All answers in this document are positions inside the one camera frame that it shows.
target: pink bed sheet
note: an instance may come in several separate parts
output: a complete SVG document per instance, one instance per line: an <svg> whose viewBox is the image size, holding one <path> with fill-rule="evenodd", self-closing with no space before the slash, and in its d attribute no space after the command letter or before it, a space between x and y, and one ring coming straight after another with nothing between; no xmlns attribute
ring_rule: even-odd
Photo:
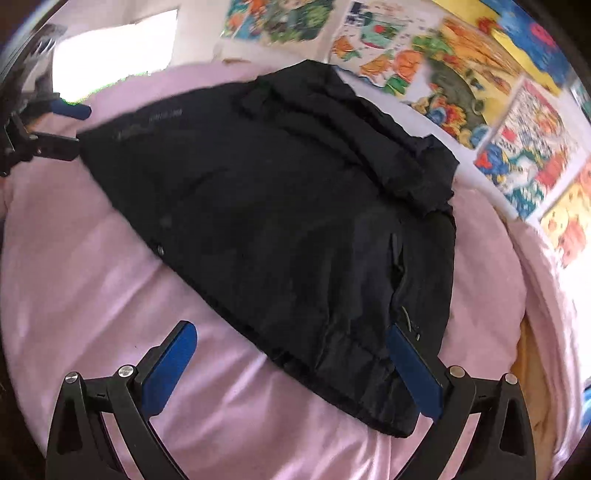
<svg viewBox="0 0 591 480"><path fill-rule="evenodd" d="M88 121L51 116L39 129L74 135L164 96L261 70L213 63L132 77L93 95ZM20 164L4 193L2 338L21 410L42 449L67 372L102 377L136 363L180 319L196 325L199 345L153 425L191 479L388 480L427 431L430 422L421 418L408 439L380 434L275 367L151 253L79 160ZM527 296L522 269L480 193L458 187L453 206L452 314L440 357L498 379L517 354ZM442 478L457 471L474 428L471 419ZM111 430L126 470L140 478Z"/></svg>

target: pink fabric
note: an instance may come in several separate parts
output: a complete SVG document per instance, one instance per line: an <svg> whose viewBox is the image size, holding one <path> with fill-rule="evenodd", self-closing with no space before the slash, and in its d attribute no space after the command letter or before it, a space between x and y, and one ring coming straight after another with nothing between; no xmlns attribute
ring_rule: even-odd
<svg viewBox="0 0 591 480"><path fill-rule="evenodd" d="M582 434L582 392L577 353L576 311L560 288L560 269L553 249L520 220L508 224L527 286L526 308L557 413L553 461L556 476Z"/></svg>
<svg viewBox="0 0 591 480"><path fill-rule="evenodd" d="M204 64L133 77L95 94L88 121L54 116L39 129L73 135L163 96L260 71ZM189 478L389 480L427 431L421 418L409 439L377 433L276 368L153 256L79 160L18 165L6 199L2 338L21 410L43 449L67 372L101 377L136 363L180 319L196 325L199 345L153 424ZM498 379L517 354L521 266L480 193L459 187L453 206L452 314L440 357ZM471 419L442 478L457 471L474 428ZM115 445L138 477L122 441Z"/></svg>

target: bright window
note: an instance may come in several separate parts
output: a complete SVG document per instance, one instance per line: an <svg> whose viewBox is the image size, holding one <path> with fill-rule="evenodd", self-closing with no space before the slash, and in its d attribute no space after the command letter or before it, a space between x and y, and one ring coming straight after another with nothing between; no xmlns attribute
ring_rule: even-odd
<svg viewBox="0 0 591 480"><path fill-rule="evenodd" d="M173 55L177 11L132 25L93 30L61 42L53 58L53 89L75 102L129 75L165 69Z"/></svg>

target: silver bolt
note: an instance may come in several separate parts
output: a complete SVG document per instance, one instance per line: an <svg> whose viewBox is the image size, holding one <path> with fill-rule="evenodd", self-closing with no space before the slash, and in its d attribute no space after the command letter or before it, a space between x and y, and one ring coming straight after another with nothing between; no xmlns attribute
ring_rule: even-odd
<svg viewBox="0 0 591 480"><path fill-rule="evenodd" d="M78 374L76 372L70 372L66 375L66 383L74 383L78 380Z"/></svg>
<svg viewBox="0 0 591 480"><path fill-rule="evenodd" d="M453 377L456 378L461 378L464 375L466 375L466 371L462 367L459 367L457 365L450 367L449 372L452 374Z"/></svg>
<svg viewBox="0 0 591 480"><path fill-rule="evenodd" d="M117 373L120 377L123 378L130 377L134 373L134 367L132 367L131 365L124 365L119 369Z"/></svg>
<svg viewBox="0 0 591 480"><path fill-rule="evenodd" d="M505 381L509 384L509 385L517 385L517 377L513 374L506 374L505 375Z"/></svg>

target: folded garment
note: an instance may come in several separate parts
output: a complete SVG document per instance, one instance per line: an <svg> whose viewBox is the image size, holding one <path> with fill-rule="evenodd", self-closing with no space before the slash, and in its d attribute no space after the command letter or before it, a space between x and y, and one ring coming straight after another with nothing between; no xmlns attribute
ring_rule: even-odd
<svg viewBox="0 0 591 480"><path fill-rule="evenodd" d="M437 353L449 318L457 161L438 140L311 61L79 138L113 206L236 330L368 426L413 432L385 336L408 315Z"/></svg>

